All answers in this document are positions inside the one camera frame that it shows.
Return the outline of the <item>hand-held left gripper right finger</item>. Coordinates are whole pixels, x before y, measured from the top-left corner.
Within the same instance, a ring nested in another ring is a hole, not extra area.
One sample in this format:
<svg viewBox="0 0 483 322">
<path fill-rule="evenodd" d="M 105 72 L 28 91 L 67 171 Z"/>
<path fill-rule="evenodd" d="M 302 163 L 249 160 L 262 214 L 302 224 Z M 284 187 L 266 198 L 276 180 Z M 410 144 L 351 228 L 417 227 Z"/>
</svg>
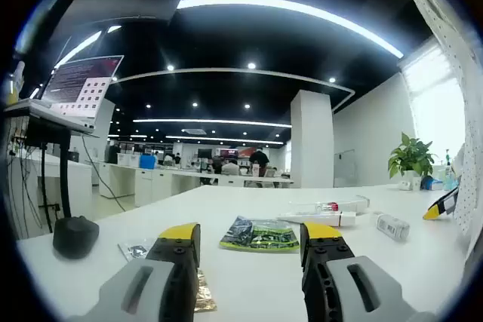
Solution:
<svg viewBox="0 0 483 322">
<path fill-rule="evenodd" d="M 309 321 L 429 321 L 402 297 L 401 284 L 366 256 L 355 256 L 338 230 L 300 225 L 302 291 Z"/>
</svg>

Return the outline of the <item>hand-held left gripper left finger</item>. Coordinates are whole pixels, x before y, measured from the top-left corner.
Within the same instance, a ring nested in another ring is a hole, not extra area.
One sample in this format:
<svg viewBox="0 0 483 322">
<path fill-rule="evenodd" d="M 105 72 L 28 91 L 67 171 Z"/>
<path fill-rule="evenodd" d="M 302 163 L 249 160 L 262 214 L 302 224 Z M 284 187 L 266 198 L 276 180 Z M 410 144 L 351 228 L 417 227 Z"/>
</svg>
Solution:
<svg viewBox="0 0 483 322">
<path fill-rule="evenodd" d="M 201 226 L 163 231 L 143 259 L 105 282 L 99 301 L 76 321 L 192 321 L 198 292 Z"/>
</svg>

